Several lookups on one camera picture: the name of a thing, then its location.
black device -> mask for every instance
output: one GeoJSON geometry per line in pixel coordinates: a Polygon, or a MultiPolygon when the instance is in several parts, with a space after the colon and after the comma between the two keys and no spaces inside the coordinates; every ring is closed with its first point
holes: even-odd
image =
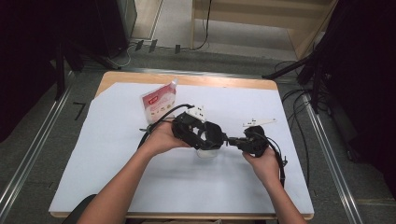
{"type": "Polygon", "coordinates": [[[152,133],[156,126],[164,122],[173,111],[187,107],[188,110],[181,113],[172,120],[172,133],[174,137],[181,139],[189,146],[201,150],[219,149],[224,142],[230,146],[238,147],[238,149],[253,154],[256,158],[262,156],[267,148],[271,148],[276,154],[276,161],[279,165],[280,183],[285,185],[285,171],[283,167],[287,164],[286,158],[282,161],[282,155],[279,147],[276,148],[265,136],[262,126],[251,126],[245,129],[246,137],[228,137],[218,124],[209,122],[205,119],[204,110],[194,105],[178,105],[165,113],[160,119],[150,124],[147,129],[141,129],[146,132],[142,137],[137,148],[140,148],[149,134],[152,133]]]}

red and white packet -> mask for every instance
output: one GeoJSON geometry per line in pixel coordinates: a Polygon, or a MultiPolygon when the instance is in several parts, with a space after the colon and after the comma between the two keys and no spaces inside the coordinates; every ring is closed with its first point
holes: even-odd
{"type": "Polygon", "coordinates": [[[178,80],[175,78],[171,83],[142,95],[143,107],[145,108],[148,124],[156,122],[174,107],[177,82],[178,80]]]}

gray floor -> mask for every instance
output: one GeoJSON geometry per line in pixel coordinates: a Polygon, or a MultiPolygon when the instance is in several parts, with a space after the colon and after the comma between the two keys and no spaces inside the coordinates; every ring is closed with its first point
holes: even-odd
{"type": "MultiPolygon", "coordinates": [[[[148,48],[139,51],[130,50],[132,60],[124,71],[133,68],[152,68],[182,71],[199,71],[209,73],[235,74],[239,77],[261,78],[260,75],[271,74],[279,61],[258,57],[235,56],[197,51],[183,51],[175,54],[172,49],[156,49],[149,53],[148,48]]],[[[117,59],[119,63],[128,61],[127,57],[117,59]]],[[[61,223],[61,218],[48,213],[50,202],[62,177],[64,167],[78,140],[78,134],[88,112],[88,105],[95,95],[103,73],[106,70],[95,62],[87,61],[76,79],[55,122],[49,137],[39,154],[35,166],[29,174],[21,192],[14,202],[5,223],[61,223]],[[79,119],[75,120],[79,105],[74,102],[87,103],[79,119]]],[[[299,89],[294,72],[278,79],[280,95],[299,89]]],[[[0,189],[13,176],[25,152],[35,138],[41,123],[53,105],[55,88],[51,88],[21,121],[17,129],[0,144],[0,189]]],[[[294,99],[285,103],[285,112],[292,113],[294,99]]],[[[396,223],[396,203],[384,183],[382,175],[370,164],[354,163],[347,158],[346,148],[332,119],[326,113],[320,114],[334,153],[346,177],[346,181],[355,197],[365,223],[396,223]]],[[[328,165],[316,133],[305,110],[299,113],[305,138],[308,144],[310,183],[315,216],[310,223],[348,223],[340,196],[332,180],[328,165]]],[[[293,140],[303,167],[307,174],[302,137],[296,127],[291,129],[293,140]]]]}

wooden table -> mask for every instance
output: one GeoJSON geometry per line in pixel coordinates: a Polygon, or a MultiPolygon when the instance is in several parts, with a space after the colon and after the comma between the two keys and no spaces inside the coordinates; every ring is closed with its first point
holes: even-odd
{"type": "MultiPolygon", "coordinates": [[[[216,0],[212,2],[210,20],[286,28],[297,58],[302,59],[320,32],[326,30],[336,3],[337,0],[216,0]]],[[[205,20],[208,7],[209,0],[192,2],[192,48],[194,20],[205,20]]]]}
{"type": "MultiPolygon", "coordinates": [[[[276,118],[276,124],[264,126],[264,130],[276,139],[288,157],[285,190],[296,206],[304,210],[304,218],[311,219],[314,215],[312,203],[274,81],[123,72],[104,74],[52,201],[51,214],[67,216],[82,199],[97,193],[114,176],[135,151],[142,135],[138,128],[147,125],[141,105],[132,98],[138,99],[142,90],[151,91],[147,89],[150,86],[147,83],[165,84],[175,77],[178,78],[177,104],[205,101],[207,117],[210,121],[219,122],[230,136],[243,136],[242,121],[248,120],[239,118],[238,114],[263,114],[276,118]],[[213,94],[214,91],[224,95],[213,94]],[[228,95],[233,97],[233,102],[222,100],[228,95]],[[267,100],[267,108],[271,109],[267,112],[251,110],[252,102],[245,96],[261,105],[260,108],[263,102],[259,101],[267,100]],[[107,102],[106,105],[101,105],[103,101],[107,102]],[[247,106],[236,108],[239,102],[247,106]],[[221,114],[225,105],[232,106],[233,112],[221,114]]],[[[127,217],[276,218],[269,196],[240,150],[223,146],[218,156],[209,160],[200,159],[195,154],[193,148],[176,148],[156,156],[140,181],[127,217]]]]}

white paper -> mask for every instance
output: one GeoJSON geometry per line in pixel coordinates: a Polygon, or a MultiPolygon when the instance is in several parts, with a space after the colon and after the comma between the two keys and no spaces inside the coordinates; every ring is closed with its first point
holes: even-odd
{"type": "MultiPolygon", "coordinates": [[[[139,96],[159,86],[116,83],[92,101],[50,212],[71,212],[129,160],[144,134],[139,128],[147,126],[139,96]]],[[[289,161],[285,189],[301,213],[314,213],[278,91],[178,85],[176,105],[181,104],[204,105],[207,120],[229,137],[244,137],[244,122],[276,119],[263,128],[289,161]]],[[[199,158],[194,148],[155,157],[129,212],[271,214],[274,208],[241,151],[224,145],[210,159],[199,158]]]]}

